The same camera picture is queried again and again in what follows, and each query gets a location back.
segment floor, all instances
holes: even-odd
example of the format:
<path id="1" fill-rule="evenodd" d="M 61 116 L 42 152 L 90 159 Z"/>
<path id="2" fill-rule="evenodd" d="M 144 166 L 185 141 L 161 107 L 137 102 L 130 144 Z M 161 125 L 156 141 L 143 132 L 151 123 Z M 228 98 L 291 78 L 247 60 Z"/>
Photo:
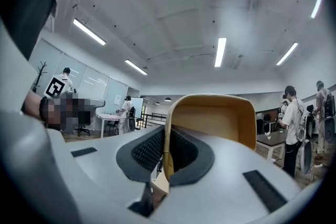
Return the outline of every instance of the floor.
<path id="1" fill-rule="evenodd" d="M 109 135 L 108 135 L 108 129 L 107 129 L 107 132 L 104 133 L 104 137 L 108 137 L 108 136 Z M 85 133 L 82 133 L 80 137 L 77 134 L 64 134 L 63 137 L 64 137 L 64 140 L 66 142 L 97 139 L 97 138 L 100 138 L 100 131 L 94 131 L 94 132 L 91 131 L 91 136 L 89 136 Z M 316 141 L 317 141 L 317 137 L 314 136 L 313 137 L 314 149 L 317 148 Z M 316 162 L 314 159 L 312 159 L 312 166 L 314 164 L 320 164 L 320 163 L 323 164 L 323 167 L 316 167 L 316 168 L 313 167 L 312 168 L 311 171 L 312 171 L 312 174 L 313 174 L 313 178 L 312 178 L 311 173 L 308 173 L 308 174 L 304 175 L 301 172 L 301 170 L 299 169 L 299 154 L 300 154 L 300 151 L 299 151 L 298 157 L 297 157 L 297 169 L 296 169 L 295 181 L 298 183 L 298 185 L 302 189 L 304 189 L 306 186 L 308 186 L 310 184 L 310 182 L 313 182 L 314 180 L 322 179 L 324 177 L 325 173 L 328 170 L 327 167 L 330 165 L 330 163 L 333 159 L 333 155 L 334 155 L 334 152 L 336 150 L 335 145 L 336 145 L 336 138 L 334 137 L 334 140 L 329 143 L 328 150 L 324 155 L 324 160 Z M 257 145 L 256 153 L 258 153 L 261 156 L 263 156 L 264 158 L 266 158 L 268 150 L 266 148 L 262 147 L 262 146 Z M 285 152 L 283 153 L 284 155 L 281 159 L 278 159 L 279 154 L 280 154 L 280 149 L 279 148 L 275 149 L 274 153 L 273 153 L 273 158 L 275 158 L 277 160 L 274 162 L 274 164 L 279 166 L 279 167 L 283 167 Z M 158 203 L 159 200 L 161 200 L 161 198 L 162 198 L 161 194 L 154 193 L 154 203 L 155 204 Z"/>

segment coat rack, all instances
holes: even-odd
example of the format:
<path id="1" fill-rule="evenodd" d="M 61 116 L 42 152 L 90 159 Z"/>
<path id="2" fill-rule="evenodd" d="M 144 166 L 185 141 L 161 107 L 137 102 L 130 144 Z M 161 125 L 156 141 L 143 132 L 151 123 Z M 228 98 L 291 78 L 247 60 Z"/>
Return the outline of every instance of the coat rack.
<path id="1" fill-rule="evenodd" d="M 33 87 L 33 92 L 34 92 L 34 93 L 36 93 L 36 88 L 39 87 L 39 85 L 38 85 L 38 81 L 40 80 L 40 77 L 42 76 L 42 74 L 46 74 L 46 73 L 48 73 L 48 72 L 43 72 L 43 69 L 47 66 L 46 62 L 42 63 L 42 62 L 40 61 L 40 63 L 41 63 L 41 65 L 42 65 L 42 67 L 41 67 L 41 68 L 38 67 L 38 71 L 39 71 L 39 73 L 38 73 L 38 77 L 37 77 L 36 82 L 33 83 L 33 84 L 34 84 L 34 87 Z"/>

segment white shirt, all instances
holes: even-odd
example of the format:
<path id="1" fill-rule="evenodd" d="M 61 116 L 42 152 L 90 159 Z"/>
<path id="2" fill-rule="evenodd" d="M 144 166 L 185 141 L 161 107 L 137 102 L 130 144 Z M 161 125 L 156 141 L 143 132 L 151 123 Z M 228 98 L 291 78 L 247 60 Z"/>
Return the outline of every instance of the white shirt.
<path id="1" fill-rule="evenodd" d="M 127 113 L 130 111 L 131 107 L 133 107 L 133 103 L 131 101 L 125 101 L 122 105 L 121 109 L 125 109 L 125 111 L 121 114 L 123 119 L 126 119 Z"/>
<path id="2" fill-rule="evenodd" d="M 264 114 L 258 113 L 256 118 L 257 118 L 257 120 L 263 120 L 264 119 Z"/>
<path id="3" fill-rule="evenodd" d="M 303 102 L 301 100 L 294 99 L 287 106 L 285 116 L 282 119 L 282 122 L 288 126 L 286 138 L 286 144 L 288 145 L 294 145 L 298 141 L 296 131 L 299 129 L 300 121 L 302 121 L 298 106 L 304 112 Z"/>
<path id="4" fill-rule="evenodd" d="M 66 92 L 66 91 L 70 91 L 70 88 L 72 88 L 72 80 L 69 79 L 67 75 L 58 74 L 55 77 L 65 83 L 65 86 L 62 90 L 62 93 Z"/>

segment railing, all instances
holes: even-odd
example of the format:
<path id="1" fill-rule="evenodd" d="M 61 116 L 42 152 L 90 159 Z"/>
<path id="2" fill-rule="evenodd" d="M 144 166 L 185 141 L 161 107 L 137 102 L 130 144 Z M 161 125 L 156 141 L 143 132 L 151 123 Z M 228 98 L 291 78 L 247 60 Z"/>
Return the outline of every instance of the railing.
<path id="1" fill-rule="evenodd" d="M 137 120 L 136 129 L 140 130 L 147 127 L 164 125 L 166 122 L 167 115 L 165 114 L 141 114 L 141 119 Z"/>

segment yellow chair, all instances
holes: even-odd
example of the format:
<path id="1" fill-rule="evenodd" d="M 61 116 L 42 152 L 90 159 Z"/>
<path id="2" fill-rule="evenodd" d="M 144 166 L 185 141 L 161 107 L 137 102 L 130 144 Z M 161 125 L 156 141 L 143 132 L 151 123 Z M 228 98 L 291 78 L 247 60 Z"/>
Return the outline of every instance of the yellow chair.
<path id="1" fill-rule="evenodd" d="M 222 94 L 186 95 L 171 106 L 166 119 L 163 167 L 167 179 L 174 173 L 169 151 L 172 125 L 230 139 L 256 149 L 256 115 L 250 101 Z"/>

